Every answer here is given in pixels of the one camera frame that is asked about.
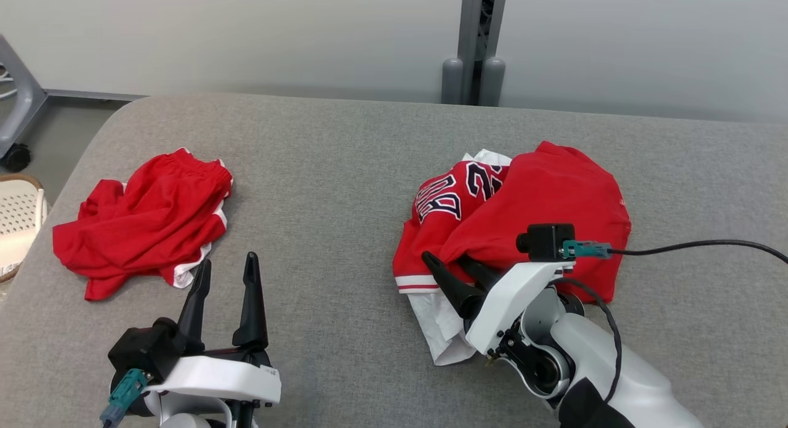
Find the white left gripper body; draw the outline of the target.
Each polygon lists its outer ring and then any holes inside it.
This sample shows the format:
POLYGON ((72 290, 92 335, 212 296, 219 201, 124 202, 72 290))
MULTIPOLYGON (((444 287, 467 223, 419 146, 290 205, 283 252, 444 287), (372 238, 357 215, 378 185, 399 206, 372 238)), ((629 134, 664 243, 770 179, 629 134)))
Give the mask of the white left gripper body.
POLYGON ((282 382, 266 350, 217 350, 181 358, 147 410, 160 427, 256 427, 254 413, 279 405, 282 382))

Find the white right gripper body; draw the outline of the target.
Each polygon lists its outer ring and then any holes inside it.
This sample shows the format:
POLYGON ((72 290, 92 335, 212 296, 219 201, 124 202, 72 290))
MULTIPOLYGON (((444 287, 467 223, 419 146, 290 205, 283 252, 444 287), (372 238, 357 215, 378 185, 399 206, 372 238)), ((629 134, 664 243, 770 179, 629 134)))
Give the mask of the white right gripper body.
POLYGON ((572 361, 555 341, 552 327, 568 309, 554 281, 575 262, 523 262, 502 273, 484 291, 480 313, 468 321, 465 338, 479 352, 507 361, 572 361))

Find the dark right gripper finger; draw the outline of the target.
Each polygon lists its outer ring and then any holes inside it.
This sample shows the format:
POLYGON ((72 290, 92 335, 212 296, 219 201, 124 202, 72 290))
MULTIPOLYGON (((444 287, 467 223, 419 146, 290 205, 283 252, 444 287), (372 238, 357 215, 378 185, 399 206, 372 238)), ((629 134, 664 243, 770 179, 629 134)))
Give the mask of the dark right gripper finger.
POLYGON ((500 271, 468 255, 459 258, 459 266, 473 280, 475 287, 482 291, 489 291, 503 276, 500 271))
POLYGON ((473 321, 480 313, 486 294, 456 277, 439 257, 430 251, 422 252, 422 262, 432 274, 435 283, 456 311, 459 318, 473 321))

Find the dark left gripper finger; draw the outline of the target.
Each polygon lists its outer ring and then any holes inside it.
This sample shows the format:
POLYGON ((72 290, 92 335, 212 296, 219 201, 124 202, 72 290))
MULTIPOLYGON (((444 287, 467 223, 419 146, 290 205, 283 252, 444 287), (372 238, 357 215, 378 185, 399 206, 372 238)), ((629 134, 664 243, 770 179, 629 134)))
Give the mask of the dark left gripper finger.
POLYGON ((267 316, 258 254, 249 252, 244 265, 244 300, 239 328, 233 333, 233 345, 242 349, 265 350, 268 347, 267 316))
POLYGON ((177 346, 183 355, 199 355, 204 352, 201 340, 204 322, 204 302, 211 288, 211 260, 205 259, 194 274, 191 288, 183 305, 178 321, 177 346))

